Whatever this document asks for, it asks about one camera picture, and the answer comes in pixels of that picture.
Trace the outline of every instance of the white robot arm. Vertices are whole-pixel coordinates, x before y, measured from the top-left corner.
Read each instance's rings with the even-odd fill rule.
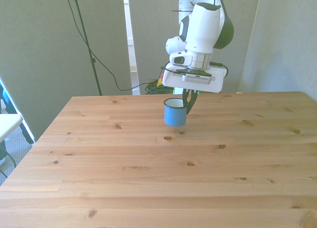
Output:
[[[223,1],[179,0],[179,24],[179,36],[166,42],[170,63],[163,85],[187,92],[220,92],[227,71],[210,67],[211,57],[214,48],[224,48],[233,38],[233,25]]]

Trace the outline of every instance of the white panel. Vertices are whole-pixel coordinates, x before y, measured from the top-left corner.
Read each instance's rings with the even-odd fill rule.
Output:
[[[130,88],[123,0],[79,5],[92,50]],[[0,12],[0,77],[38,139],[72,96],[98,95],[88,50],[66,0],[0,0]],[[96,68],[104,95],[132,94]]]
[[[260,0],[241,91],[302,91],[317,100],[316,12],[316,0]]]

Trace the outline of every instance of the tabletop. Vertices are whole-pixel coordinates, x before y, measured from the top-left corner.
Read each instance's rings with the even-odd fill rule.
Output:
[[[317,104],[300,92],[74,97],[0,187],[1,228],[316,228]]]
[[[21,123],[22,117],[18,114],[0,114],[0,142]]]

